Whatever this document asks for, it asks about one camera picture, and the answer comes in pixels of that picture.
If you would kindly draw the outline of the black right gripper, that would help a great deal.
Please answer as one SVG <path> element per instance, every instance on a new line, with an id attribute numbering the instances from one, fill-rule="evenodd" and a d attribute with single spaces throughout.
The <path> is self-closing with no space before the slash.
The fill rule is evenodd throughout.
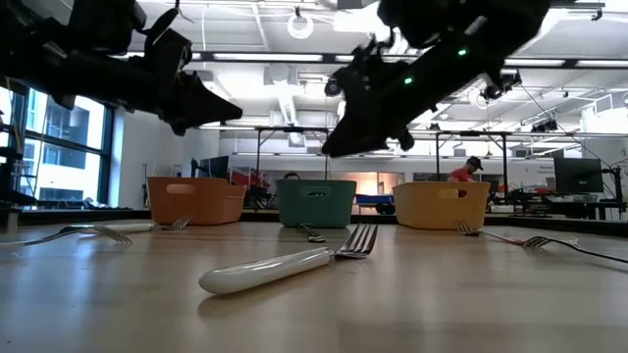
<path id="1" fill-rule="evenodd" d="M 401 61 L 387 63 L 382 50 L 387 42 L 371 41 L 352 51 L 352 60 L 338 70 L 338 87 L 343 93 L 345 110 L 342 119 L 328 136 L 322 153 L 348 156 L 388 147 L 396 139 L 407 150 L 414 146 L 407 125 L 382 112 L 387 86 L 408 67 Z"/>

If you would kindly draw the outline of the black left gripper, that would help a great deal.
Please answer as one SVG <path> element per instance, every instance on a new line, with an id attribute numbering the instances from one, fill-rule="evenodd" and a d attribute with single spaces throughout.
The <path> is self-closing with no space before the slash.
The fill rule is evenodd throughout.
<path id="1" fill-rule="evenodd" d="M 191 61 L 191 42 L 172 29 L 180 13 L 172 7 L 140 31 L 145 35 L 144 50 L 120 61 L 115 104 L 173 118 L 169 122 L 173 134 L 185 136 L 196 127 L 190 121 L 238 120 L 242 109 L 213 93 L 197 73 L 183 70 Z"/>

